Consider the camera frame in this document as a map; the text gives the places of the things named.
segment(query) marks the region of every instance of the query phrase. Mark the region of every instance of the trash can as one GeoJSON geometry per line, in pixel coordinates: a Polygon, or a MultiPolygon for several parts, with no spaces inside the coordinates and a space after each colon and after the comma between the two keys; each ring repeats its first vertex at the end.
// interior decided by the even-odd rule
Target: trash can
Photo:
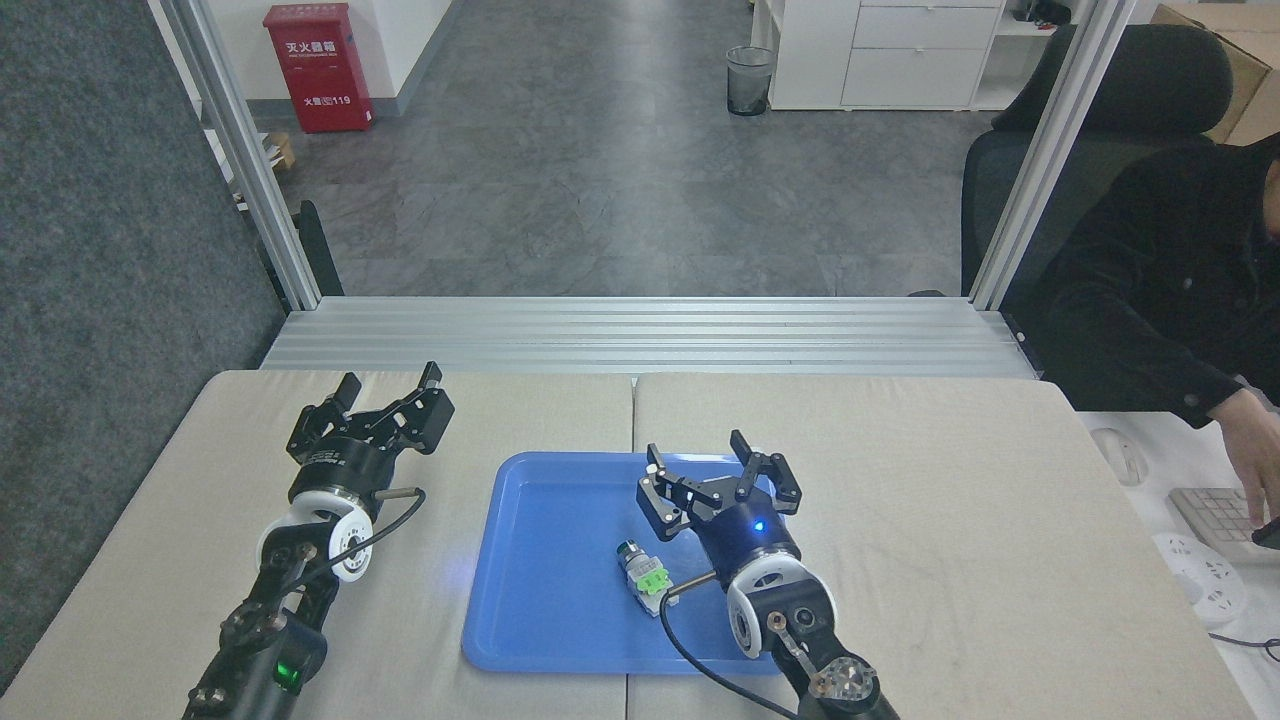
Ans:
{"type": "Polygon", "coordinates": [[[369,129],[374,106],[346,3],[273,5],[262,19],[302,132],[369,129]]]}
{"type": "Polygon", "coordinates": [[[728,111],[759,115],[769,104],[773,51],[742,45],[726,53],[724,58],[728,59],[728,111]]]}

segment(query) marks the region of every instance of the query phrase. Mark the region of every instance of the red fire extinguisher box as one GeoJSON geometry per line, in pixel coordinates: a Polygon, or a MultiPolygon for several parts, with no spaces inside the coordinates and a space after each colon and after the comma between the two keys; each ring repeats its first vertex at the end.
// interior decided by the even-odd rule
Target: red fire extinguisher box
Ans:
{"type": "Polygon", "coordinates": [[[302,132],[369,129],[374,106],[346,3],[273,5],[262,19],[302,132]]]}

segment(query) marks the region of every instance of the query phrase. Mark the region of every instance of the metal rod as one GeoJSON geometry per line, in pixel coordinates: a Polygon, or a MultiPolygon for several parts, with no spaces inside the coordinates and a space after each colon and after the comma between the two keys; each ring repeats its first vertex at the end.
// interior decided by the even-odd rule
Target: metal rod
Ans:
{"type": "Polygon", "coordinates": [[[289,307],[315,310],[320,304],[320,290],[298,242],[280,187],[262,156],[257,127],[236,73],[227,61],[227,50],[209,6],[205,0],[160,0],[160,5],[209,109],[218,140],[227,150],[227,159],[289,307]]]}
{"type": "Polygon", "coordinates": [[[978,310],[998,310],[1004,302],[1137,4],[1092,3],[1076,28],[969,293],[978,310]]]}
{"type": "Polygon", "coordinates": [[[675,585],[673,588],[671,588],[669,591],[667,591],[666,597],[668,597],[668,598],[669,597],[676,597],[677,594],[680,594],[682,592],[691,591],[691,589],[696,588],[698,585],[700,585],[700,584],[703,584],[703,583],[705,583],[708,580],[714,580],[714,579],[716,579],[716,570],[708,570],[707,573],[704,573],[701,575],[698,575],[692,580],[685,580],[684,583],[680,583],[678,585],[675,585]]]}

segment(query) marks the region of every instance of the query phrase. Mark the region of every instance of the keyboard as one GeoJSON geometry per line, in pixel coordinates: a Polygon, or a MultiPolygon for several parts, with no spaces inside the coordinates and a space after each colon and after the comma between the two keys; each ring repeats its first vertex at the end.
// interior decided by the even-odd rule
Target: keyboard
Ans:
{"type": "Polygon", "coordinates": [[[1228,562],[1280,566],[1280,550],[1253,543],[1253,525],[1239,488],[1176,488],[1169,493],[1192,532],[1228,562]]]}

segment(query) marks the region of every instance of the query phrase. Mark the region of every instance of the blue tray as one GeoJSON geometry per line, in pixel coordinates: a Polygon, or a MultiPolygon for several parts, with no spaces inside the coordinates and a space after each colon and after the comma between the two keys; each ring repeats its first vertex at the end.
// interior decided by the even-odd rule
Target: blue tray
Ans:
{"type": "MultiPolygon", "coordinates": [[[[737,475],[731,456],[668,455],[694,479],[737,475]]],[[[616,550],[636,541],[662,559],[672,582],[710,569],[692,532],[663,543],[640,506],[644,454],[524,452],[503,462],[462,630],[467,659],[511,673],[690,674],[662,623],[627,589],[616,550]]],[[[749,660],[728,626],[716,582],[689,591],[667,612],[680,642],[717,673],[776,674],[749,660]]]]}

